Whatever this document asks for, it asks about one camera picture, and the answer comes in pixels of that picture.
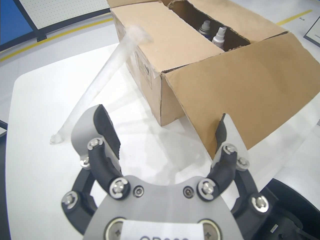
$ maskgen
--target screw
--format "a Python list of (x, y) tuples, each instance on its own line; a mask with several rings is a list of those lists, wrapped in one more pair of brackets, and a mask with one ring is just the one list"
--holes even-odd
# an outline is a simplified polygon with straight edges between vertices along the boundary
[(207, 201), (212, 201), (214, 199), (213, 193), (214, 193), (214, 187), (216, 184), (213, 180), (209, 178), (204, 178), (202, 181), (198, 183), (198, 194), (201, 196), (202, 199)]
[(240, 171), (246, 171), (250, 167), (250, 163), (244, 157), (237, 158), (236, 169)]
[(279, 239), (287, 239), (287, 236), (284, 233), (278, 235)]
[(90, 141), (90, 145), (92, 147), (96, 147), (97, 145), (99, 145), (99, 140), (98, 139), (93, 139)]
[(84, 169), (90, 169), (89, 157), (80, 160), (80, 166)]
[(183, 189), (183, 195), (188, 198), (191, 199), (194, 196), (195, 192), (193, 190), (193, 188), (191, 188), (190, 186), (186, 186)]
[(258, 198), (256, 198), (256, 205), (259, 208), (262, 208), (262, 207), (265, 207), (267, 205), (267, 203), (265, 202), (264, 199), (262, 199), (262, 197), (258, 197)]
[(94, 139), (91, 139), (88, 144), (87, 144), (87, 148), (89, 150), (93, 150), (93, 148), (97, 147), (98, 145), (102, 145), (103, 144), (103, 140), (102, 138), (94, 138)]
[(62, 203), (66, 205), (67, 209), (72, 209), (78, 201), (78, 194), (75, 191), (69, 191), (62, 198)]
[(125, 188), (124, 183), (121, 180), (119, 180), (115, 183), (112, 190), (114, 193), (120, 193), (123, 191), (124, 188)]
[(144, 189), (142, 186), (137, 186), (133, 190), (133, 195), (137, 198), (140, 198), (144, 194)]
[(122, 192), (125, 190), (125, 185), (128, 181), (124, 177), (117, 177), (109, 187), (110, 196), (113, 199), (120, 199), (123, 197)]
[(209, 182), (205, 182), (202, 185), (202, 191), (205, 194), (212, 194), (214, 192), (214, 187)]
[(260, 213), (265, 213), (269, 209), (269, 202), (267, 198), (263, 195), (258, 196), (257, 198), (252, 197), (251, 203), (254, 208)]
[(237, 148), (232, 145), (232, 144), (226, 144), (223, 146), (223, 150), (227, 153), (227, 154), (232, 154), (234, 152), (238, 152)]
[(203, 226), (204, 240), (221, 240), (221, 233), (218, 226), (211, 220), (201, 220)]
[(121, 238), (121, 231), (124, 221), (124, 218), (116, 218), (111, 221), (105, 229), (105, 239), (119, 240)]

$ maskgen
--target cardboard box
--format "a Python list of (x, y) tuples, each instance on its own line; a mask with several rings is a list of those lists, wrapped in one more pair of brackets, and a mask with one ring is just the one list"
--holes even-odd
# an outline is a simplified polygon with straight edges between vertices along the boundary
[[(295, 36), (229, 0), (107, 0), (119, 39), (138, 24), (153, 38), (128, 67), (161, 126), (186, 114), (213, 157), (229, 113), (249, 149), (320, 91), (320, 65)], [(226, 26), (223, 50), (197, 29)]]

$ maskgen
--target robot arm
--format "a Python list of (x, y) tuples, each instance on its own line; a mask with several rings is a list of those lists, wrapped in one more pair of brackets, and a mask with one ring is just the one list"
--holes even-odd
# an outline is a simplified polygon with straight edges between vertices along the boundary
[[(153, 185), (122, 175), (120, 141), (109, 115), (102, 105), (91, 107), (71, 134), (83, 169), (62, 199), (66, 217), (84, 240), (119, 240), (122, 226), (132, 222), (201, 224), (204, 239), (213, 235), (212, 240), (251, 239), (272, 205), (257, 190), (248, 170), (248, 151), (228, 114), (223, 115), (215, 134), (217, 153), (207, 177), (196, 176), (170, 186)], [(108, 193), (99, 208), (90, 196), (95, 180)], [(233, 180), (240, 197), (230, 211), (220, 194)], [(139, 239), (145, 233), (141, 230)]]

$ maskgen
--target clear plastic bag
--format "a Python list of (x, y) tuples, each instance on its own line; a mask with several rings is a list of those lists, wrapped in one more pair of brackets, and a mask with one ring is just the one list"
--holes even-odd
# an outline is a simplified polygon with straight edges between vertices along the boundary
[(81, 96), (60, 130), (51, 136), (50, 144), (62, 143), (71, 136), (71, 131), (76, 122), (110, 81), (116, 71), (127, 61), (140, 43), (150, 41), (152, 41), (152, 38), (140, 26), (132, 25), (127, 29), (126, 35)]

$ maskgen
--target yellow floor line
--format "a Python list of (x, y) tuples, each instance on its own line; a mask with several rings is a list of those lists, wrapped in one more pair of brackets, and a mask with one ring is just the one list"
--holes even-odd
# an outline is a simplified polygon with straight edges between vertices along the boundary
[(297, 19), (297, 18), (299, 18), (299, 17), (301, 17), (301, 16), (303, 16), (303, 15), (306, 15), (306, 14), (308, 14), (308, 13), (310, 13), (310, 12), (312, 12), (311, 9), (310, 9), (310, 10), (307, 10), (307, 11), (305, 11), (305, 12), (296, 14), (296, 15), (294, 15), (294, 16), (292, 16), (292, 17), (289, 17), (289, 18), (284, 19), (284, 20), (282, 20), (282, 21), (280, 21), (280, 22), (277, 22), (277, 25), (278, 25), (278, 26), (282, 26), (282, 25), (284, 25), (284, 24), (286, 24), (286, 23), (288, 23), (288, 22), (290, 22), (290, 21), (292, 21), (292, 20), (295, 20), (295, 19)]
[[(294, 19), (297, 19), (297, 18), (299, 18), (299, 17), (301, 17), (301, 16), (303, 16), (303, 15), (306, 15), (306, 14), (308, 14), (308, 13), (310, 13), (310, 12), (312, 12), (311, 9), (310, 9), (310, 10), (307, 10), (307, 11), (305, 11), (305, 12), (302, 12), (302, 13), (300, 13), (300, 14), (294, 15), (294, 16), (292, 16), (292, 17), (289, 17), (289, 18), (287, 18), (287, 19), (284, 19), (284, 20), (282, 20), (282, 21), (280, 21), (280, 22), (278, 22), (278, 23), (276, 23), (276, 24), (279, 25), (279, 26), (284, 25), (284, 24), (286, 24), (286, 23), (288, 23), (288, 22), (290, 22), (290, 21), (292, 21), (292, 20), (294, 20)], [(67, 35), (67, 34), (74, 33), (74, 32), (79, 31), (79, 30), (83, 30), (83, 29), (85, 29), (85, 28), (92, 27), (92, 26), (96, 26), (96, 25), (99, 25), (99, 24), (102, 24), (102, 23), (106, 23), (106, 22), (109, 22), (109, 21), (112, 21), (112, 20), (113, 20), (113, 18), (101, 20), (101, 21), (98, 21), (98, 22), (95, 22), (95, 23), (91, 23), (91, 24), (88, 24), (88, 25), (83, 25), (83, 26), (77, 27), (77, 28), (75, 28), (75, 29), (71, 29), (71, 30), (62, 32), (62, 33), (60, 33), (60, 34), (53, 35), (52, 37), (49, 37), (49, 38), (47, 38), (47, 39), (45, 39), (45, 40), (42, 40), (42, 41), (40, 41), (40, 42), (36, 42), (36, 43), (34, 43), (34, 44), (31, 44), (31, 45), (29, 45), (29, 46), (27, 46), (27, 47), (24, 47), (24, 48), (19, 49), (19, 50), (15, 51), (15, 52), (13, 52), (13, 53), (11, 53), (11, 54), (6, 55), (6, 56), (4, 56), (3, 58), (0, 58), (0, 62), (1, 62), (1, 61), (4, 61), (4, 60), (7, 60), (7, 59), (9, 59), (9, 58), (11, 58), (11, 57), (13, 57), (13, 56), (16, 56), (16, 55), (18, 55), (18, 54), (20, 54), (20, 53), (22, 53), (22, 52), (25, 52), (25, 51), (27, 51), (27, 50), (29, 50), (29, 49), (31, 49), (31, 48), (34, 48), (34, 47), (36, 47), (36, 46), (38, 46), (38, 45), (41, 45), (41, 44), (43, 44), (43, 43), (46, 43), (46, 42), (49, 42), (49, 41), (51, 41), (51, 40), (60, 38), (60, 37), (65, 36), (65, 35)]]
[(67, 35), (67, 34), (71, 34), (71, 33), (74, 33), (74, 32), (76, 32), (76, 31), (79, 31), (79, 30), (88, 28), (88, 27), (93, 27), (93, 26), (96, 26), (96, 25), (99, 25), (99, 24), (102, 24), (102, 23), (110, 22), (110, 21), (112, 21), (112, 20), (113, 20), (113, 18), (101, 20), (101, 21), (98, 21), (98, 22), (95, 22), (95, 23), (91, 23), (91, 24), (88, 24), (88, 25), (83, 25), (83, 26), (77, 27), (77, 28), (75, 28), (75, 29), (71, 29), (71, 30), (62, 32), (62, 33), (60, 33), (60, 34), (53, 35), (52, 37), (49, 37), (49, 38), (47, 38), (47, 39), (45, 39), (45, 40), (42, 40), (42, 41), (40, 41), (40, 42), (36, 42), (36, 43), (34, 43), (34, 44), (31, 44), (31, 45), (29, 45), (29, 46), (27, 46), (27, 47), (21, 48), (21, 49), (13, 52), (13, 53), (11, 53), (11, 54), (8, 54), (8, 55), (4, 56), (3, 58), (0, 58), (0, 62), (1, 62), (1, 61), (5, 61), (5, 60), (7, 60), (8, 58), (11, 58), (11, 57), (13, 57), (13, 56), (15, 56), (15, 55), (18, 55), (18, 54), (20, 54), (20, 53), (22, 53), (22, 52), (25, 52), (25, 51), (27, 51), (27, 50), (29, 50), (29, 49), (31, 49), (31, 48), (34, 48), (34, 47), (36, 47), (36, 46), (38, 46), (38, 45), (43, 44), (43, 43), (49, 42), (49, 41), (51, 41), (51, 40), (60, 38), (60, 37), (65, 36), (65, 35)]

